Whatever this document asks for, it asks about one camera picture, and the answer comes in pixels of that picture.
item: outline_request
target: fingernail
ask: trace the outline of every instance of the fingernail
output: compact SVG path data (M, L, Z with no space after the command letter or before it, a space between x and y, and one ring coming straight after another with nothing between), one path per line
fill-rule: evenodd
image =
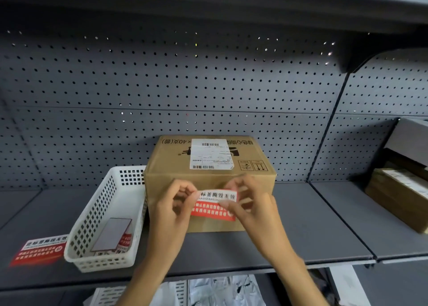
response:
M220 206L222 206L223 208L228 208L229 207L229 201L228 200L220 200L219 202L218 202L218 204L220 205Z

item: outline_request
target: forearm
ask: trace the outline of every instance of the forearm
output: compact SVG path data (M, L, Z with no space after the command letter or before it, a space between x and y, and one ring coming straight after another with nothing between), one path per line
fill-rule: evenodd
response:
M116 306L149 306L168 269L160 258L146 256Z
M293 306L328 306L305 262L294 251L287 251L273 266Z

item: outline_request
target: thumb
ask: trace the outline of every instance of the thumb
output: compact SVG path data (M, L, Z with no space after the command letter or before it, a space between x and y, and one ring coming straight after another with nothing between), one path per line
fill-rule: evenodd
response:
M200 196L200 191L194 191L190 194L190 196L185 199L185 201L183 202L183 206L181 207L179 218L187 220L190 218L190 213L192 212L192 209Z
M239 219L241 224L245 226L248 221L249 213L246 212L240 204L232 200L221 200L219 205L233 213L233 215Z

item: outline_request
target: person's left hand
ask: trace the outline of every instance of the person's left hand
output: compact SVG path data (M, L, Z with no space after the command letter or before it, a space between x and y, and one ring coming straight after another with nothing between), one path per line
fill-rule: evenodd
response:
M171 267L177 257L187 228L190 213L200 196L193 183L174 179L150 214L147 256Z

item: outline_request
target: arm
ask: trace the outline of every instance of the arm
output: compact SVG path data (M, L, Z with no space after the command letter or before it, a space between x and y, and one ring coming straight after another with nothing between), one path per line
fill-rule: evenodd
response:
M225 188L237 191L240 201L251 199L243 204L223 200L220 205L239 219L259 252L274 267L293 306L328 306L287 238L274 196L264 192L249 175L232 179Z
M190 213L198 198L199 193L191 182L174 180L171 183L150 213L146 257L117 306L149 306L183 245Z

